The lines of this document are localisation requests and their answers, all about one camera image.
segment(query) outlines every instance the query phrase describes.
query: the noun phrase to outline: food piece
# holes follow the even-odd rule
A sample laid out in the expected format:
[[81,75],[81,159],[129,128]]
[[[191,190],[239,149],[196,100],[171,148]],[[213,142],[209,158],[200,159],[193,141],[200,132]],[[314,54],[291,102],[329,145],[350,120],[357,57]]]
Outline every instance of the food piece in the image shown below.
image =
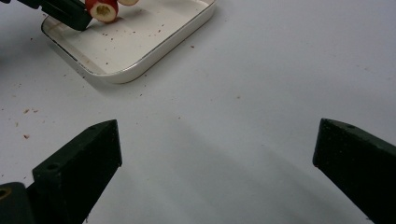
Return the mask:
[[133,6],[136,4],[139,0],[118,0],[121,5],[125,6]]
[[117,0],[85,0],[85,8],[91,16],[102,22],[112,22],[117,18]]

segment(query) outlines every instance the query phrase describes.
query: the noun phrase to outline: white table surface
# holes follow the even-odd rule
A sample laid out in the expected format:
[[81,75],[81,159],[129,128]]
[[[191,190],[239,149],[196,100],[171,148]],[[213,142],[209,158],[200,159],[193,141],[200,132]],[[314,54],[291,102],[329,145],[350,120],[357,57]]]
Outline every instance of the white table surface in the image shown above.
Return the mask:
[[117,119],[123,166],[89,223],[371,223],[312,156],[321,118],[396,144],[395,12],[391,0],[218,0],[205,26],[115,85],[54,51],[42,11],[0,4],[0,183],[30,185],[74,136]]

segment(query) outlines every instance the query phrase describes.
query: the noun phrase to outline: white plate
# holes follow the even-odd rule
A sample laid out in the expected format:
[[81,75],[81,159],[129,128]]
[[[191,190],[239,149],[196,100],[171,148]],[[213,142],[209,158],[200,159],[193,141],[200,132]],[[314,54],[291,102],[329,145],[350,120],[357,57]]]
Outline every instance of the white plate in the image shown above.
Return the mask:
[[167,52],[208,21],[216,0],[140,0],[120,5],[118,20],[95,19],[83,32],[47,17],[41,26],[84,72],[112,83],[141,76]]

